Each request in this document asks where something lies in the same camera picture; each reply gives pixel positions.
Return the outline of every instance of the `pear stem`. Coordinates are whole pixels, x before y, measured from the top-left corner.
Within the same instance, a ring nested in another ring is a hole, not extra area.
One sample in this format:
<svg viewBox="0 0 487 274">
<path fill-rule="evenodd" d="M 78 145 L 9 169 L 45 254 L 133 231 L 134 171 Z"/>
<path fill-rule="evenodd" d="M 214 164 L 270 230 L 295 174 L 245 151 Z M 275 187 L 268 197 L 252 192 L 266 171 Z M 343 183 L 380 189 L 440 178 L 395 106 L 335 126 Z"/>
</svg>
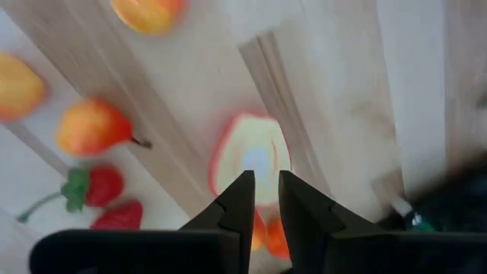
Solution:
<svg viewBox="0 0 487 274">
<path fill-rule="evenodd" d="M 147 148 L 147 149 L 151 149 L 152 148 L 152 143 L 151 141 L 148 141 L 148 140 L 141 140 L 139 141 L 138 139 L 132 137 L 130 139 L 130 141 L 134 144 L 137 144 L 137 145 L 140 145 L 142 146 L 143 148 Z"/>
<path fill-rule="evenodd" d="M 48 202 L 54 200 L 54 199 L 57 199 L 59 197 L 61 197 L 62 194 L 61 193 L 52 193 L 52 194 L 49 194 L 48 196 L 40 199 L 39 201 L 35 202 L 33 205 L 30 206 L 30 208 L 24 212 L 22 212 L 22 214 L 20 214 L 16 219 L 17 221 L 19 221 L 20 223 L 22 224 L 25 224 L 29 221 L 29 217 L 32 215 L 33 212 L 35 212 L 39 207 L 41 206 L 44 206 L 45 204 L 47 204 Z"/>
</svg>

